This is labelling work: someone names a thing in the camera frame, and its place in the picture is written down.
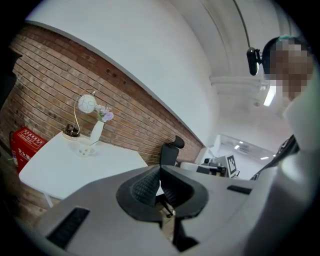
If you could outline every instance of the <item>table leg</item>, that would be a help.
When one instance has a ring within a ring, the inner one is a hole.
[[[45,194],[45,193],[43,193],[43,194],[44,194],[44,197],[45,197],[46,202],[48,203],[48,205],[50,206],[50,208],[52,208],[52,207],[54,206],[54,204],[52,203],[50,196],[48,196],[48,195]]]

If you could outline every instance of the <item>table lamp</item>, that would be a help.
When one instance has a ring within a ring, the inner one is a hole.
[[[88,90],[92,90],[91,94],[84,94],[84,92],[87,92]],[[84,89],[79,95],[77,96],[74,107],[73,107],[73,124],[67,124],[65,129],[62,131],[63,137],[65,137],[67,140],[75,141],[77,140],[77,137],[80,136],[80,126],[78,124],[77,115],[76,115],[76,105],[78,102],[78,109],[86,114],[90,114],[93,111],[95,111],[95,107],[97,105],[97,101],[95,99],[95,93],[96,91],[94,89]]]

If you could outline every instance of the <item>lamp arm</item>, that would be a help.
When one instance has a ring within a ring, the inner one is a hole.
[[[77,104],[77,101],[79,99],[79,97],[81,96],[81,94],[83,94],[84,92],[87,92],[88,90],[92,90],[93,92],[91,93],[92,95],[95,95],[96,93],[96,90],[93,89],[93,88],[88,88],[88,89],[84,89],[82,92],[80,92],[77,96],[77,98],[75,99],[75,102],[74,102],[74,106],[73,106],[73,127],[75,127],[75,121],[76,121],[76,125],[78,126],[78,132],[76,133],[76,135],[78,135],[80,133],[80,126],[79,126],[79,123],[78,123],[78,119],[77,119],[77,116],[76,116],[76,104]]]

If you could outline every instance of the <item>fire extinguisher box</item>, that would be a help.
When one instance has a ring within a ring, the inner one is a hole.
[[[47,143],[48,141],[36,135],[27,127],[13,133],[11,138],[11,150],[13,161],[18,173],[29,160]]]

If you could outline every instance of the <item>fluorescent light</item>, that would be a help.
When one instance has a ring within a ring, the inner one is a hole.
[[[265,97],[265,101],[263,103],[263,105],[269,107],[272,100],[274,99],[274,96],[276,95],[276,91],[277,91],[277,87],[275,86],[275,81],[274,80],[270,80],[270,87],[269,87],[269,91],[268,94]]]

